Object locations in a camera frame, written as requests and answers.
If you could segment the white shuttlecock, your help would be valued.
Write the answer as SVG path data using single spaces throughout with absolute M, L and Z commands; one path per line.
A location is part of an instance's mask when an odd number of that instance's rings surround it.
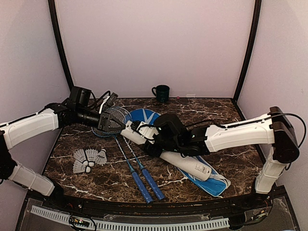
M 74 153 L 74 158 L 85 166 L 87 166 L 89 163 L 85 151 L 83 149 L 76 150 Z
M 107 158 L 106 158 L 106 150 L 105 149 L 101 149 L 100 152 L 98 152 L 96 154 L 96 157 L 95 157 L 95 163 L 98 164 L 98 165 L 105 165 L 107 162 Z
M 73 173 L 78 174 L 78 173 L 90 173 L 91 168 L 88 165 L 84 165 L 83 163 L 79 162 L 78 160 L 74 161 L 73 164 Z
M 95 159 L 98 154 L 98 151 L 94 149 L 86 149 L 85 154 L 87 156 L 89 166 L 93 167 L 95 165 Z

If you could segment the white shuttlecock tube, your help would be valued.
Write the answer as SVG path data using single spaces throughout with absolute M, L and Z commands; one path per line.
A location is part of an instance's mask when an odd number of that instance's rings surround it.
M 155 127 L 143 121 L 128 121 L 126 128 L 120 133 L 123 137 L 129 139 L 137 145 L 154 144 L 152 140 L 154 135 L 158 134 Z M 159 151 L 158 156 L 176 166 L 180 170 L 188 173 L 192 178 L 206 181 L 211 176 L 211 168 L 193 157 L 182 157 L 181 154 L 171 151 Z

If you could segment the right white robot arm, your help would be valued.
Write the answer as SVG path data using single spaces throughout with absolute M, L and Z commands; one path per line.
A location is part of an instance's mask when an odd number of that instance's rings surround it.
M 141 148 L 151 156 L 167 153 L 172 159 L 184 160 L 229 148 L 270 145 L 266 162 L 254 181 L 254 191 L 245 199 L 245 204 L 255 209 L 263 203 L 264 194 L 270 192 L 286 166 L 299 157 L 301 144 L 288 116 L 292 113 L 271 107 L 267 114 L 237 123 L 220 125 L 205 120 L 204 126 L 198 123 L 186 126 L 175 114 L 163 114 L 152 125 L 146 125 L 154 133 L 145 138 Z

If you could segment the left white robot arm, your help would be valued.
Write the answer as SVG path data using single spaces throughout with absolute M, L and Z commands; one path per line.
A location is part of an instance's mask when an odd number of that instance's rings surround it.
M 12 159 L 9 150 L 16 145 L 47 131 L 64 128 L 71 124 L 82 124 L 104 132 L 125 129 L 122 119 L 109 113 L 97 113 L 85 107 L 68 108 L 60 103 L 50 103 L 34 114 L 0 126 L 0 179 L 10 180 L 30 190 L 49 196 L 49 202 L 58 210 L 68 206 L 68 199 L 56 190 L 51 179 Z

